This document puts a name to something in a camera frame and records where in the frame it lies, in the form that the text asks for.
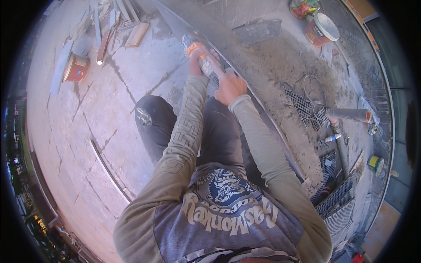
dark pants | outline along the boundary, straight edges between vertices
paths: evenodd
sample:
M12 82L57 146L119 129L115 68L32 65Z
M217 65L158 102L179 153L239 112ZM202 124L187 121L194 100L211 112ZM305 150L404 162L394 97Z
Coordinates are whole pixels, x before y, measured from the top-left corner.
M137 102L135 120L145 149L152 163L156 165L170 142L177 116L172 106L162 97L149 95ZM251 182L266 188L245 137L243 140L240 138L240 126L236 117L215 97L210 97L205 102L202 145L196 166L210 162L245 168Z

concrete floor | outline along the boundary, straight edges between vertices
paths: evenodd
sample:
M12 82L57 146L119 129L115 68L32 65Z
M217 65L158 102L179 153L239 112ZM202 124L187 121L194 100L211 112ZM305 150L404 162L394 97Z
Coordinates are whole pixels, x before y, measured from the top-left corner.
M120 262L112 232L127 202L102 170L89 140L134 198L154 168L136 128L135 103L147 94L160 95L177 114L188 65L183 47L157 15L136 48L123 46L131 30L119 31L114 51L109 47L111 55L98 66L94 27L80 33L89 4L64 0L47 18L28 77L28 133L65 226L103 261ZM101 25L109 22L107 16L103 20ZM55 60L69 35L75 40L73 51L86 51L93 63L83 82L65 82L58 95L50 96Z

person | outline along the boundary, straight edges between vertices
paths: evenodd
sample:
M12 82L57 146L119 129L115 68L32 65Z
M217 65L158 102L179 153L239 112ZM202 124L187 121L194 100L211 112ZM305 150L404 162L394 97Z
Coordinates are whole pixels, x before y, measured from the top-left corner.
M328 262L328 229L263 123L245 81L209 79L191 55L179 115L159 96L139 100L135 120L155 170L113 233L123 262ZM269 187L247 180L240 127Z

